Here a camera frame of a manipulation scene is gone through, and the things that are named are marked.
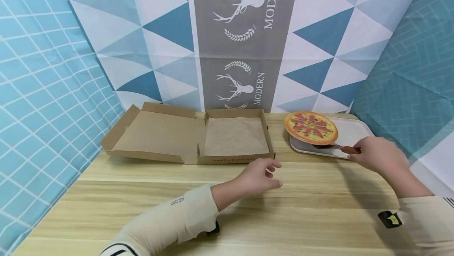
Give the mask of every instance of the parchment paper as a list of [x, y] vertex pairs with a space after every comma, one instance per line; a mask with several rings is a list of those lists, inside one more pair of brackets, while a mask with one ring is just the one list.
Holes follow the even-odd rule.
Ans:
[[205, 156], [240, 156], [269, 152], [260, 118], [208, 120]]

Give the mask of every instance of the person's right hand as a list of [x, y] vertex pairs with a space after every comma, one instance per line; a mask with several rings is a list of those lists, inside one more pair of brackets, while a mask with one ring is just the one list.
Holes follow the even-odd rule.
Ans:
[[365, 137], [354, 148], [360, 148], [361, 154], [349, 155], [348, 158], [382, 176], [389, 172], [409, 171], [404, 153], [385, 138]]

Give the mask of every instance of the wooden table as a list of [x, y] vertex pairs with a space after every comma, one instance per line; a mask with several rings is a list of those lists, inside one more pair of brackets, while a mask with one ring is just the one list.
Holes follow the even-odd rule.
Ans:
[[[376, 217], [398, 208], [388, 184], [350, 161], [294, 152], [285, 116], [266, 115], [276, 159], [283, 164], [275, 176], [284, 186], [225, 209], [217, 237], [199, 236], [160, 255], [417, 255], [403, 228], [385, 229]], [[200, 185], [228, 181], [244, 167], [133, 160], [102, 152], [13, 256], [96, 256], [136, 215]]]

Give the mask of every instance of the blue and white curtain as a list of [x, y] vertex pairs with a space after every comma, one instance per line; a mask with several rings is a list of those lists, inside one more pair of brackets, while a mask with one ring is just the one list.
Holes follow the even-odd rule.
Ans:
[[0, 255], [100, 151], [123, 113], [66, 0], [0, 0]]
[[412, 0], [69, 0], [123, 106], [348, 112]]
[[394, 140], [436, 194], [454, 197], [454, 3], [414, 0], [352, 112]]

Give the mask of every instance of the blue tile pattern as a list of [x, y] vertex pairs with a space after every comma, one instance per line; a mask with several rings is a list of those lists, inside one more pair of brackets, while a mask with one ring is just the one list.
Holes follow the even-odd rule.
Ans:
[[122, 113], [66, 0], [0, 0], [0, 255], [87, 168]]
[[454, 130], [454, 2], [413, 0], [352, 113], [413, 163]]

